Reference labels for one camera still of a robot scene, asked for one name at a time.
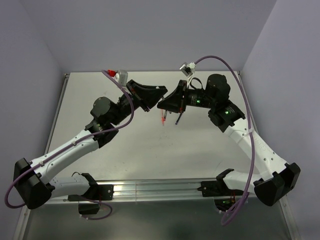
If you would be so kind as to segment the orange pen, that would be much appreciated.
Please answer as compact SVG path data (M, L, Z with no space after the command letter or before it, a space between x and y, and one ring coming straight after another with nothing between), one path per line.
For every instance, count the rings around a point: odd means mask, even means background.
M165 121L166 121L166 111L161 109L161 124L164 127L165 126Z

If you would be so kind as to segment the purple pen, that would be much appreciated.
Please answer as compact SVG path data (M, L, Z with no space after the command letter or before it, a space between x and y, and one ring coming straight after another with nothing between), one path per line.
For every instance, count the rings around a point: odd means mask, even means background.
M182 115L183 115L183 112L181 112L181 113L179 114L179 116L178 116L177 120L175 121L175 125L178 125L178 124L179 124L179 122L180 122L180 120L181 120Z

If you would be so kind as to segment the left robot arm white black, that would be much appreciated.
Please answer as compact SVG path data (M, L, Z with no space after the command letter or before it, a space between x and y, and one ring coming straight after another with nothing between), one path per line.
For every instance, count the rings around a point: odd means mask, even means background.
M66 195L78 195L86 200L96 197L98 184L90 174L81 173L65 179L57 179L57 174L104 147L128 125L122 123L123 120L132 121L138 108L150 111L168 91L165 86L143 85L134 80L120 90L123 94L117 102L105 96L94 101L90 111L92 121L71 140L41 157L31 161L21 158L15 163L12 186L24 206L33 210L52 198Z

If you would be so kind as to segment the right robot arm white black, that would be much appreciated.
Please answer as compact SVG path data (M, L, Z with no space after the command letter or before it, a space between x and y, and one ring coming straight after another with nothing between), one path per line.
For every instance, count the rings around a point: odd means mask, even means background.
M266 206L273 206L296 185L301 169L277 155L252 128L251 121L230 99L231 87L221 74L211 74L205 88L188 87L180 80L176 89L157 104L157 108L182 115L186 107L208 109L210 121L232 139L254 161L254 173L228 168L211 183L211 196L231 192L254 193Z

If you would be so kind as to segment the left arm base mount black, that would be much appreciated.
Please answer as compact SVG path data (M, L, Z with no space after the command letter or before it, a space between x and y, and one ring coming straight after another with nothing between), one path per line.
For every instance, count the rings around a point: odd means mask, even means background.
M99 210L106 209L107 217L113 212L113 208L104 201L113 199L114 186L112 184L98 184L90 187L83 195L72 194L67 197L69 202L78 202L78 212L89 219L93 218Z

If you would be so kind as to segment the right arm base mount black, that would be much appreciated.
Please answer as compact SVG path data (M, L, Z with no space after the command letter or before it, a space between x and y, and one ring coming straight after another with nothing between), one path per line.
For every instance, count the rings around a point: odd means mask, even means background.
M242 190L229 189L223 181L212 180L202 181L197 191L201 192L204 198L214 199L214 204L219 211L228 211L236 202L237 197L243 195Z

